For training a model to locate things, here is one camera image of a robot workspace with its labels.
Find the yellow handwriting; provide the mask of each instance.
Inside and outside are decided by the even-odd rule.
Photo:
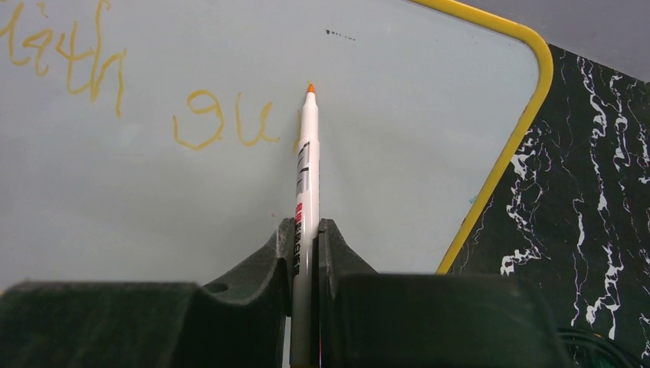
[[[276,136],[275,138],[269,138],[266,136],[265,130],[266,130],[266,118],[268,116],[268,113],[271,112],[271,108],[273,107],[273,103],[269,102],[264,107],[262,108],[262,111],[260,112],[260,130],[258,131],[258,135],[255,137],[253,140],[244,140],[243,135],[241,134],[241,118],[239,116],[239,100],[241,99],[241,92],[237,95],[237,100],[235,102],[235,119],[237,122],[237,136],[239,136],[239,141],[244,144],[244,146],[254,146],[260,138],[267,142],[278,142],[280,140],[279,136]]]
[[[121,52],[111,55],[108,58],[108,60],[101,65],[101,68],[99,69],[99,75],[97,75],[97,68],[99,67],[100,56],[102,51],[103,36],[101,32],[101,15],[104,6],[106,7],[107,11],[110,10],[111,5],[108,0],[99,0],[99,2],[97,3],[97,10],[95,11],[95,32],[97,36],[97,43],[95,45],[94,50],[93,48],[90,48],[88,51],[85,51],[84,53],[79,55],[74,53],[74,45],[77,37],[77,21],[74,21],[72,26],[72,32],[70,33],[70,40],[68,42],[69,53],[66,53],[61,47],[65,41],[65,33],[61,33],[61,37],[59,38],[59,42],[57,43],[56,50],[59,54],[61,54],[61,56],[63,56],[67,60],[67,80],[66,80],[67,91],[70,94],[80,94],[81,92],[84,92],[85,90],[90,88],[90,102],[92,103],[97,100],[97,96],[99,95],[102,81],[106,77],[107,69],[110,67],[112,63],[117,62],[118,89],[117,89],[117,100],[115,103],[115,115],[118,118],[120,118],[122,117],[122,95],[124,93],[122,69],[123,69],[124,58],[126,57],[126,48],[124,48]],[[72,74],[74,72],[74,63],[77,61],[82,61],[85,58],[89,58],[90,56],[94,56],[93,67],[90,71],[90,80],[83,86],[73,89],[71,86],[72,84],[71,81],[72,81]]]
[[[52,42],[52,35],[54,32],[50,29],[44,29],[43,31],[38,32],[37,34],[33,34],[32,36],[27,37],[23,42],[22,42],[22,47],[23,48],[36,48],[38,51],[36,52],[36,62],[34,63],[34,68],[36,69],[36,75],[39,77],[43,77],[48,73],[48,69],[50,68],[49,66],[45,65],[45,68],[41,70],[41,58],[43,57],[43,51],[45,51],[45,48]],[[35,44],[34,41],[37,41],[40,38],[44,38],[43,42],[41,44]]]
[[[45,3],[37,2],[36,5],[41,9],[41,14],[44,17],[49,18],[48,15],[45,14]],[[61,33],[61,36],[59,37],[55,49],[61,56],[63,56],[67,60],[66,88],[68,93],[80,94],[81,92],[90,89],[91,103],[94,103],[97,100],[97,97],[99,96],[100,87],[104,78],[106,77],[108,68],[113,64],[117,66],[118,89],[117,89],[117,98],[115,103],[115,114],[118,118],[120,118],[122,116],[122,95],[124,92],[123,62],[124,62],[124,58],[126,57],[126,49],[124,48],[121,52],[117,52],[111,55],[106,61],[100,64],[102,40],[103,40],[102,31],[101,31],[101,16],[102,16],[102,11],[104,9],[110,10],[110,6],[111,5],[109,0],[99,0],[97,3],[97,10],[95,11],[95,32],[97,35],[97,43],[94,49],[89,48],[87,51],[80,54],[77,54],[75,52],[74,49],[75,49],[75,41],[77,38],[77,21],[74,21],[72,32],[70,34],[69,52],[64,51],[62,48],[66,38],[65,33]],[[7,23],[5,27],[0,29],[0,38],[3,37],[4,35],[8,36],[9,59],[14,65],[17,66],[24,66],[31,60],[31,57],[29,56],[24,57],[20,60],[16,59],[15,57],[14,43],[15,43],[16,25],[23,13],[24,8],[25,8],[25,4],[23,2],[19,2],[11,15],[11,19],[9,20],[9,23]],[[46,28],[36,34],[28,36],[22,42],[23,48],[25,49],[35,48],[37,50],[34,69],[36,75],[38,75],[39,77],[43,77],[47,75],[49,72],[49,66],[48,65],[41,66],[41,64],[42,64],[43,53],[46,51],[46,49],[52,42],[53,37],[54,37],[54,31],[51,28]],[[93,67],[90,72],[90,80],[79,88],[73,88],[71,86],[72,83],[71,81],[72,81],[72,75],[74,73],[74,63],[78,61],[82,61],[83,59],[89,57],[94,57]]]
[[[203,108],[198,108],[195,107],[193,104],[193,100],[197,97],[200,96],[207,96],[210,99],[212,99],[212,104],[207,107]],[[237,126],[237,136],[239,137],[239,141],[246,147],[254,146],[259,143],[260,140],[264,140],[269,143],[277,143],[280,141],[280,137],[276,136],[275,138],[270,138],[269,136],[266,135],[266,119],[268,118],[268,114],[271,112],[271,108],[273,107],[273,103],[269,102],[264,107],[262,107],[262,110],[260,112],[260,129],[258,130],[257,136],[253,140],[246,140],[244,138],[244,134],[242,132],[242,122],[241,122],[241,113],[239,110],[239,105],[240,105],[240,100],[241,100],[241,93],[237,95],[237,100],[235,101],[235,123]],[[216,132],[209,137],[207,140],[204,142],[201,142],[200,144],[194,144],[190,143],[186,140],[183,140],[179,137],[179,121],[176,118],[176,115],[172,116],[172,119],[174,121],[174,140],[187,147],[190,148],[191,150],[202,150],[206,148],[207,146],[211,145],[217,140],[222,139],[222,131],[225,127],[225,118],[222,112],[221,104],[219,103],[219,99],[209,90],[197,90],[192,92],[187,97],[187,106],[189,107],[190,111],[192,111],[194,114],[200,115],[204,113],[212,113],[214,112],[217,119],[219,119],[219,126],[217,127]]]
[[[30,57],[27,56],[22,60],[16,60],[14,58],[14,37],[16,33],[16,23],[18,23],[18,18],[20,17],[22,13],[22,9],[25,7],[25,4],[22,2],[18,3],[18,6],[16,6],[16,9],[14,9],[14,13],[11,15],[11,19],[9,20],[9,23],[3,28],[0,29],[0,38],[7,33],[9,34],[9,60],[13,63],[13,65],[16,65],[18,67],[21,67],[25,64],[27,64],[30,61]]]
[[[200,96],[210,97],[214,103],[212,105],[206,107],[206,108],[203,108],[203,109],[198,109],[198,108],[194,107],[194,105],[192,105],[192,101],[195,98],[200,97]],[[219,124],[219,127],[217,128],[217,131],[210,138],[208,138],[203,143],[195,145],[195,144],[191,144],[190,142],[187,142],[185,140],[181,140],[179,138],[179,122],[176,119],[176,115],[174,115],[174,117],[173,117],[173,119],[174,119],[174,140],[176,140],[176,142],[182,144],[183,146],[185,146],[187,148],[190,148],[192,150],[196,150],[196,151],[203,150],[204,148],[206,148],[210,144],[214,143],[216,140],[221,140],[221,138],[222,138],[222,130],[223,130],[224,125],[225,125],[225,119],[223,117],[222,106],[219,103],[219,99],[212,92],[210,92],[209,90],[197,90],[195,92],[192,92],[192,94],[190,94],[187,97],[187,106],[189,107],[189,109],[193,113],[195,113],[197,115],[204,114],[204,113],[211,113],[212,111],[214,111],[215,115],[221,121],[221,123]]]

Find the yellow whiteboard frame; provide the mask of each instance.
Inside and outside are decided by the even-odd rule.
[[[545,40],[538,33],[524,25],[508,21],[507,19],[453,0],[410,1],[522,41],[535,54],[540,69],[540,78],[537,81],[537,87],[533,92],[533,96],[530,98],[530,102],[526,105],[526,108],[521,114],[510,138],[508,138],[505,147],[501,151],[497,162],[492,167],[481,191],[478,193],[476,201],[470,208],[461,228],[454,237],[454,241],[449,246],[447,253],[445,253],[444,258],[438,266],[436,273],[446,274],[449,272],[451,265],[454,263],[458,253],[461,251],[463,244],[467,241],[471,230],[474,228],[479,216],[481,216],[492,192],[497,187],[499,180],[501,180],[510,159],[512,159],[512,156],[515,151],[517,151],[521,141],[524,139],[524,135],[528,131],[528,128],[530,128],[530,125],[537,115],[537,112],[540,110],[542,103],[547,98],[550,84],[553,79],[553,57],[551,56]]]

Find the marble pattern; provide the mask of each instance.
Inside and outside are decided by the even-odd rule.
[[[550,46],[553,85],[450,273],[537,285],[650,363],[650,84]]]

